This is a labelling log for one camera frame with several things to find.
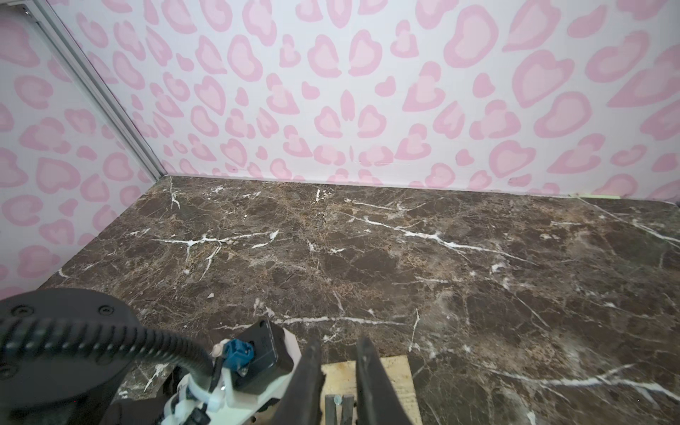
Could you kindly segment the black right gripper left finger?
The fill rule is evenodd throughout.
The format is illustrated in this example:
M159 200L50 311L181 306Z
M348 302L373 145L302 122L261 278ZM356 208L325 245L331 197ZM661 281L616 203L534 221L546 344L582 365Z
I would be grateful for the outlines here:
M324 382L321 342L313 340L304 350L271 424L319 425Z

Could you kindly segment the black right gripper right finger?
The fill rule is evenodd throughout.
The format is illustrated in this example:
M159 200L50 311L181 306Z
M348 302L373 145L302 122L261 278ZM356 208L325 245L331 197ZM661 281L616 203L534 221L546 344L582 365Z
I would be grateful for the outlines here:
M357 423L411 425L374 343L363 336L356 347Z

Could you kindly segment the light wooden block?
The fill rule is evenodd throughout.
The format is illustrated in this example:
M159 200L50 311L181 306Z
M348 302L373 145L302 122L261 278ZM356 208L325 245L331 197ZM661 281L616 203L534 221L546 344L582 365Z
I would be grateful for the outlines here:
M412 424L423 424L414 389L411 368L407 356L382 357L382 365L389 377L393 390ZM355 404L358 401L356 384L356 362L344 361L322 365L325 383L321 394L322 421L324 419L324 396L327 394L351 394Z

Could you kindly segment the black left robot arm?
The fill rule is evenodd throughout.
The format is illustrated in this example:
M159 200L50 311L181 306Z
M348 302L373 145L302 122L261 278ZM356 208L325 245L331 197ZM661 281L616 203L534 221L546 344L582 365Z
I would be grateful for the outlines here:
M214 363L195 341L143 326L102 292L48 289L1 302L1 422L98 424L135 362L168 363L211 386Z

